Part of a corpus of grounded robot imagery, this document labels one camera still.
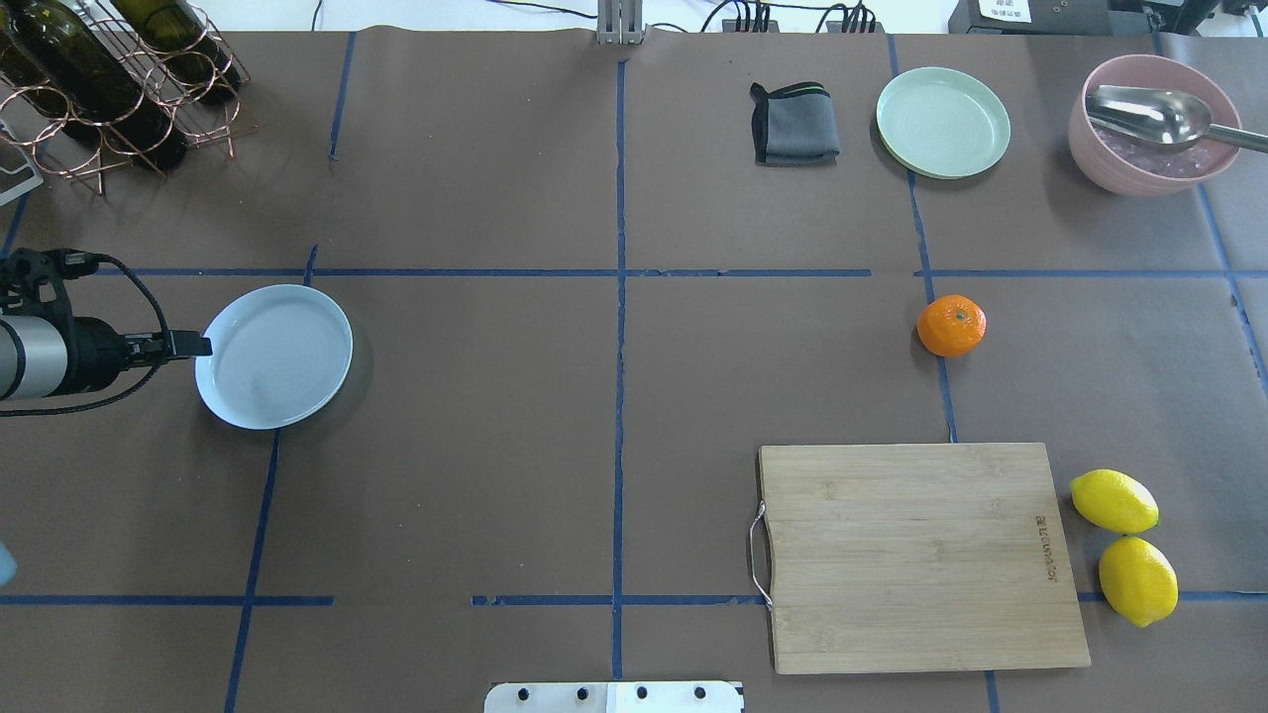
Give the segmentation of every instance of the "light green plate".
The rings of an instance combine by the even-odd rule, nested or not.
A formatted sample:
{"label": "light green plate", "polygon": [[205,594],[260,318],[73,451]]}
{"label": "light green plate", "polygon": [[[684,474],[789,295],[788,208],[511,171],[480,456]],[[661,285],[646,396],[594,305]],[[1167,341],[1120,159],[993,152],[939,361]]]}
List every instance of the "light green plate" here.
{"label": "light green plate", "polygon": [[894,77],[876,100],[885,148],[913,171],[957,179],[994,166],[1008,148],[1008,112],[989,86],[946,67]]}

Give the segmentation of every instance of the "white bracket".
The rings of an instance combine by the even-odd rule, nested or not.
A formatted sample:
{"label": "white bracket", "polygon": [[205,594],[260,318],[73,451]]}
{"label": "white bracket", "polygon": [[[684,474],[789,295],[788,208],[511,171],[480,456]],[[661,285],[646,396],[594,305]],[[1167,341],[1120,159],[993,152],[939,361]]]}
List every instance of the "white bracket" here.
{"label": "white bracket", "polygon": [[729,681],[498,684],[484,713],[744,713],[743,690]]}
{"label": "white bracket", "polygon": [[642,44],[643,0],[598,0],[598,43]]}

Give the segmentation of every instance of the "pink bowl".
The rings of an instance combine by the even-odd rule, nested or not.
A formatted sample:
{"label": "pink bowl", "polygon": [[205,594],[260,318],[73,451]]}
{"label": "pink bowl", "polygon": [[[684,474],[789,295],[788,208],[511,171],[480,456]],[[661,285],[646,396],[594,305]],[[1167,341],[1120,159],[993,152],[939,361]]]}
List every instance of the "pink bowl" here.
{"label": "pink bowl", "polygon": [[1241,128],[1241,119],[1232,101],[1229,101],[1224,90],[1202,72],[1155,55],[1115,57],[1092,70],[1079,95],[1074,98],[1074,109],[1070,112],[1070,154],[1074,155],[1074,162],[1079,169],[1101,188],[1140,198],[1170,195],[1220,174],[1238,157],[1236,147],[1203,138],[1198,143],[1210,152],[1211,164],[1202,175],[1168,178],[1129,164],[1101,141],[1088,119],[1083,100],[1102,84],[1188,91],[1211,107],[1213,123]]}

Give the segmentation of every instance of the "bamboo cutting board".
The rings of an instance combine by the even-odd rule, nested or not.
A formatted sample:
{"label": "bamboo cutting board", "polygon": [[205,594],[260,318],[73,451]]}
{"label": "bamboo cutting board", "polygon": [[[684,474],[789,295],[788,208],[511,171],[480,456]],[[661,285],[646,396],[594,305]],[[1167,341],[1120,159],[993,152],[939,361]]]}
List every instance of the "bamboo cutting board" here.
{"label": "bamboo cutting board", "polygon": [[760,450],[780,674],[1089,666],[1041,443]]}

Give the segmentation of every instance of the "blue tape line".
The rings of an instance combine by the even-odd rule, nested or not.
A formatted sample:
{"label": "blue tape line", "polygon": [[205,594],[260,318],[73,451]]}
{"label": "blue tape line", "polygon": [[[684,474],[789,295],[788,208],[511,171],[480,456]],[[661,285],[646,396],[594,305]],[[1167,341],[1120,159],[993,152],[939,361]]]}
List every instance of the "blue tape line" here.
{"label": "blue tape line", "polygon": [[[886,36],[889,42],[889,71],[898,76],[898,44],[894,36]],[[921,271],[917,275],[924,279],[924,299],[933,302],[937,293],[933,292],[933,264],[929,259],[929,242],[924,232],[924,218],[921,216],[921,204],[915,200],[915,171],[907,170],[907,192],[912,199],[912,221],[915,223],[915,235],[919,236]],[[951,377],[947,374],[947,362],[942,356],[938,360],[938,388],[942,391],[942,415],[947,422],[947,440],[960,443],[960,433],[955,422],[955,402],[951,400]]]}
{"label": "blue tape line", "polygon": [[23,193],[22,198],[18,199],[18,208],[13,212],[13,219],[9,221],[9,232],[4,237],[4,249],[0,249],[0,259],[9,256],[14,241],[18,240],[18,226],[22,223],[22,216],[27,213],[27,199],[29,198],[30,193]]}
{"label": "blue tape line", "polygon": [[625,62],[616,63],[616,444],[612,454],[612,680],[623,676],[625,570]]}
{"label": "blue tape line", "polygon": [[[1104,603],[1106,595],[1099,591],[1080,591],[1079,601]],[[1268,603],[1268,591],[1182,591],[1181,601],[1258,601]]]}
{"label": "blue tape line", "polygon": [[615,278],[616,270],[605,269],[531,269],[531,268],[318,268],[313,274],[330,278]]}
{"label": "blue tape line", "polygon": [[1182,591],[1181,601],[1265,601],[1268,591]]}
{"label": "blue tape line", "polygon": [[1246,303],[1241,298],[1241,288],[1238,285],[1238,278],[1232,275],[1232,263],[1229,260],[1229,251],[1224,246],[1224,233],[1220,232],[1220,226],[1215,219],[1215,211],[1211,209],[1211,198],[1206,194],[1205,185],[1198,184],[1197,197],[1198,203],[1202,206],[1202,213],[1206,216],[1207,226],[1211,227],[1211,237],[1215,240],[1215,251],[1220,256],[1220,265],[1224,266],[1225,277],[1229,279],[1229,291],[1232,293],[1232,299],[1238,303],[1238,318],[1241,321],[1241,334],[1250,348],[1250,359],[1255,364],[1259,388],[1264,392],[1264,396],[1268,396],[1268,369],[1264,368],[1264,355],[1259,349],[1259,340],[1255,337],[1255,327],[1250,324],[1250,316],[1246,313]]}
{"label": "blue tape line", "polygon": [[242,660],[246,656],[246,637],[251,631],[251,608],[242,608],[242,617],[238,619],[238,638],[233,646],[233,669],[230,671],[230,688],[224,694],[224,713],[233,713],[237,708],[237,685],[242,676]]}
{"label": "blue tape line", "polygon": [[841,269],[841,270],[642,269],[642,270],[626,271],[626,277],[631,278],[870,278],[871,274],[872,274],[871,270],[866,269]]}
{"label": "blue tape line", "polygon": [[233,646],[233,667],[230,670],[230,686],[224,697],[224,713],[233,713],[237,705],[237,686],[242,676],[242,661],[246,658],[246,639],[251,632],[251,608],[255,587],[260,580],[260,559],[264,557],[264,538],[269,532],[269,509],[273,505],[273,487],[278,480],[278,459],[281,450],[281,429],[273,431],[273,453],[269,455],[269,474],[264,481],[264,496],[260,499],[260,519],[255,527],[255,546],[251,549],[251,568],[246,576],[246,594],[242,603],[242,617],[238,620],[237,643]]}
{"label": "blue tape line", "polygon": [[313,263],[316,261],[317,261],[317,246],[313,245],[313,249],[308,251],[308,263],[304,264],[304,282],[303,282],[304,287],[313,285]]}
{"label": "blue tape line", "polygon": [[987,674],[987,705],[990,708],[990,713],[999,713],[999,690],[995,688],[995,672],[984,671]]}
{"label": "blue tape line", "polygon": [[921,275],[924,278],[924,299],[933,302],[937,294],[933,292],[933,264],[929,260],[929,244],[924,237],[924,218],[921,217],[921,207],[915,202],[915,171],[907,170],[907,190],[912,194],[912,219],[915,221],[915,235],[921,241]]}
{"label": "blue tape line", "polygon": [[[146,277],[298,277],[322,278],[615,278],[619,270],[605,268],[133,268]],[[101,275],[122,277],[117,268],[101,268]],[[870,278],[869,269],[718,269],[671,268],[625,270],[626,278]],[[1268,277],[1264,271],[1259,277]]]}
{"label": "blue tape line", "polygon": [[947,421],[947,440],[960,443],[960,429],[955,425],[955,402],[951,400],[951,376],[947,374],[947,360],[938,356],[938,388],[942,391],[942,416]]}
{"label": "blue tape line", "polygon": [[339,148],[339,128],[344,123],[344,101],[347,99],[347,77],[353,70],[353,48],[356,47],[356,33],[347,33],[347,47],[344,49],[344,75],[339,79],[339,99],[335,100],[335,121],[330,124],[330,160],[339,161],[335,151]]}
{"label": "blue tape line", "polygon": [[[472,606],[607,606],[614,598],[606,594],[525,594],[473,596]],[[765,606],[756,594],[626,594],[625,606]]]}
{"label": "blue tape line", "polygon": [[333,606],[333,596],[256,596],[251,606]]}
{"label": "blue tape line", "polygon": [[1224,278],[1224,270],[924,270],[912,277],[929,278],[1150,278],[1193,279]]}
{"label": "blue tape line", "polygon": [[898,76],[898,44],[894,42],[893,34],[885,34],[885,41],[889,42],[889,74]]}
{"label": "blue tape line", "polygon": [[[298,278],[303,277],[303,270],[297,270],[294,268],[133,268],[133,273],[143,277],[210,277],[210,278],[233,278],[233,277],[280,277],[280,278]],[[123,275],[118,268],[101,268],[98,273],[100,275]]]}
{"label": "blue tape line", "polygon": [[607,606],[612,598],[606,594],[522,594],[473,596],[472,606]]}
{"label": "blue tape line", "polygon": [[766,606],[756,594],[628,594],[624,601],[626,606]]}
{"label": "blue tape line", "polygon": [[[0,606],[242,606],[245,596],[148,594],[10,594]],[[254,606],[333,606],[333,596],[257,596]]]}
{"label": "blue tape line", "polygon": [[241,606],[241,596],[164,596],[127,594],[13,594],[0,595],[5,606]]}

